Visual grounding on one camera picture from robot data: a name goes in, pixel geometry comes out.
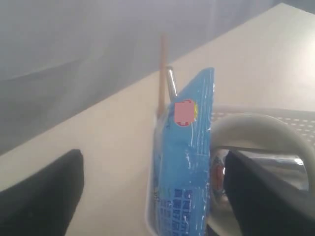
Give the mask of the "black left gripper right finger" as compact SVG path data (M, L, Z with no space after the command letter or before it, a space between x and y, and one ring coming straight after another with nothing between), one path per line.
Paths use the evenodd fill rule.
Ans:
M224 189L244 236L313 236L315 196L229 151Z

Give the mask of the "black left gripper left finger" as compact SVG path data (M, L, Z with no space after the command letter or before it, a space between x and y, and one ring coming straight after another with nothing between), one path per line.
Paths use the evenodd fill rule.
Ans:
M64 236L84 188L84 158L72 149L0 192L2 236Z

